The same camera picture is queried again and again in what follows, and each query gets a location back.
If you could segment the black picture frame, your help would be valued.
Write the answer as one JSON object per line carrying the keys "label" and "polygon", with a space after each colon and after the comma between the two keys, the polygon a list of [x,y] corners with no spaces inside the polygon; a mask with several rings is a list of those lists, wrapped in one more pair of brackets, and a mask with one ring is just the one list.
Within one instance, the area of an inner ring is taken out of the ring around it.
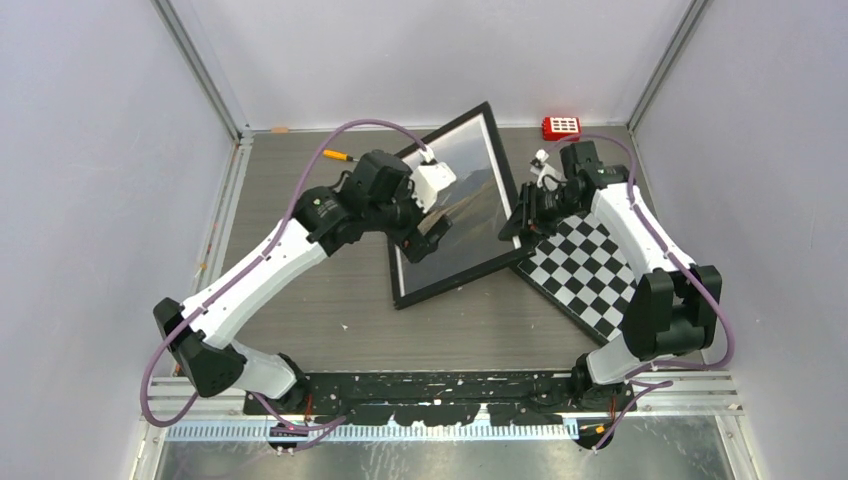
{"label": "black picture frame", "polygon": [[442,216],[452,226],[438,249],[418,263],[388,245],[394,308],[408,308],[451,289],[511,267],[533,253],[521,236],[501,240],[517,201],[517,187],[493,109],[485,101],[422,136],[456,181],[438,194],[421,222],[425,232]]}

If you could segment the orange handled screwdriver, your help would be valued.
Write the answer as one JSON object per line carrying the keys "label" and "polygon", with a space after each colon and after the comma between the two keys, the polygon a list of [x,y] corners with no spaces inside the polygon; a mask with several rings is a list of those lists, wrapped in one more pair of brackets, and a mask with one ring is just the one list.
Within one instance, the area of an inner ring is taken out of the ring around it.
{"label": "orange handled screwdriver", "polygon": [[344,153],[344,152],[336,151],[336,150],[325,149],[322,152],[322,155],[325,158],[337,160],[337,161],[341,161],[341,162],[351,163],[351,162],[357,162],[358,161],[358,159],[356,157],[354,157],[350,154]]}

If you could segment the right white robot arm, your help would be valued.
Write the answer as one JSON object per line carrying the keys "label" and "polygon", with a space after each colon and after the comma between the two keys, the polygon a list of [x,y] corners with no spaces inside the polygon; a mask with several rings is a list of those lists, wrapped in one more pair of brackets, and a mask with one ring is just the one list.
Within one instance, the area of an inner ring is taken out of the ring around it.
{"label": "right white robot arm", "polygon": [[582,355],[566,383],[568,395],[584,410],[596,410],[627,380],[652,366],[687,367],[683,356],[710,347],[722,322],[722,277],[711,265],[685,254],[648,210],[623,165],[606,166],[595,138],[559,141],[562,166],[535,154],[536,179],[522,185],[516,205],[498,234],[540,242],[567,218],[593,216],[608,232],[634,274],[635,291],[620,333]]}

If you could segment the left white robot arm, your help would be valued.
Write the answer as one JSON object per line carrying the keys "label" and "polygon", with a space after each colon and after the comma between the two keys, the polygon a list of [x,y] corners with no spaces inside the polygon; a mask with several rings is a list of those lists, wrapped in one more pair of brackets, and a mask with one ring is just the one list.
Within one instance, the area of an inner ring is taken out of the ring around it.
{"label": "left white robot arm", "polygon": [[161,300],[154,319],[198,396],[237,388],[267,397],[284,414],[298,412],[307,389],[293,361],[240,344],[237,333],[285,286],[366,233],[385,234],[412,263],[435,252],[450,219],[438,218],[427,231],[419,226],[456,180],[432,157],[410,166],[368,152],[336,185],[305,190],[292,217],[205,290]]}

